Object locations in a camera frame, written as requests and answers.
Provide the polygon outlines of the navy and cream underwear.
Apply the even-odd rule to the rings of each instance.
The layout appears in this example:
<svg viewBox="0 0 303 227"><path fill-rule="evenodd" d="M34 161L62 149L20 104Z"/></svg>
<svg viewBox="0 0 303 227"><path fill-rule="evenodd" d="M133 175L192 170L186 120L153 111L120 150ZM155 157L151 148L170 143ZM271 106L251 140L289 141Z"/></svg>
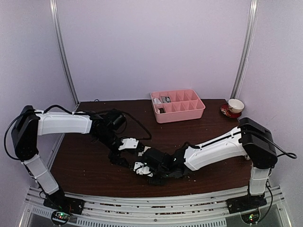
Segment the navy and cream underwear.
<svg viewBox="0 0 303 227"><path fill-rule="evenodd" d="M138 157L141 157L147 150L151 149L151 147L148 147L148 146L144 146L143 150L140 150L138 152Z"/></svg>

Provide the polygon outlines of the grey boxer briefs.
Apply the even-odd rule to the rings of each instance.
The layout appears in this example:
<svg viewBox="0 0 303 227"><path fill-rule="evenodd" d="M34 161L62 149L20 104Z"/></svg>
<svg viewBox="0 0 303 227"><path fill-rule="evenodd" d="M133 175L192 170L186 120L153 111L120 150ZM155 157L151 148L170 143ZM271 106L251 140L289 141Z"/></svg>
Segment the grey boxer briefs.
<svg viewBox="0 0 303 227"><path fill-rule="evenodd" d="M160 100L162 103L171 103L171 99L169 96L160 96Z"/></svg>

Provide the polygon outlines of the pink divided organizer box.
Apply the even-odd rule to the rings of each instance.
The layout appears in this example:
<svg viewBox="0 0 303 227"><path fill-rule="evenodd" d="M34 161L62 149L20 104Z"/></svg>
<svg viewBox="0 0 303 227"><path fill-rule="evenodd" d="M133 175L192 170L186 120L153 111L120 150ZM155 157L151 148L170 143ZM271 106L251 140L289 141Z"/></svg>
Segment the pink divided organizer box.
<svg viewBox="0 0 303 227"><path fill-rule="evenodd" d="M200 119L205 110L204 103L192 89L151 92L150 96L153 112L158 123ZM169 96L171 103L155 105L152 99L158 98L160 100L160 96ZM159 108L164 108L165 113L159 114L157 111Z"/></svg>

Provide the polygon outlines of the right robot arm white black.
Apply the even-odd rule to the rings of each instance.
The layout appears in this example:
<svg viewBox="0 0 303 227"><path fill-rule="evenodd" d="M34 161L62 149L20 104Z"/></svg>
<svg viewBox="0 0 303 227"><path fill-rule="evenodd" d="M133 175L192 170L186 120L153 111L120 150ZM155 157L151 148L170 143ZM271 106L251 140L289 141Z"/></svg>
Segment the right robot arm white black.
<svg viewBox="0 0 303 227"><path fill-rule="evenodd" d="M227 200L229 213L258 209L267 204L265 190L270 170L277 163L272 133L250 118L240 120L239 126L226 134L204 143L185 142L174 154L148 148L142 155L142 168L137 174L161 184L164 178L180 178L219 161L243 156L252 161L248 192Z"/></svg>

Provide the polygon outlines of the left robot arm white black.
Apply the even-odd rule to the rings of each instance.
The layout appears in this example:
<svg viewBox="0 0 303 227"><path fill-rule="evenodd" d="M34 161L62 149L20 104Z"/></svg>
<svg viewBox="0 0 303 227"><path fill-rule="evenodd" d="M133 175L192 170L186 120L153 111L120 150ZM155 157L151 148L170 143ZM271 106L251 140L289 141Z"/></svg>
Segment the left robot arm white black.
<svg viewBox="0 0 303 227"><path fill-rule="evenodd" d="M122 151L137 148L139 141L117 136L116 131L126 121L121 111L71 112L59 105L57 108L59 112L53 112L51 108L42 111L35 110L31 105L25 106L8 126L5 136L11 134L15 151L13 159L25 166L45 194L44 205L69 215L80 215L84 200L65 195L39 155L37 138L52 134L89 134L109 148L110 161L121 166L128 166L128 162L121 157Z"/></svg>

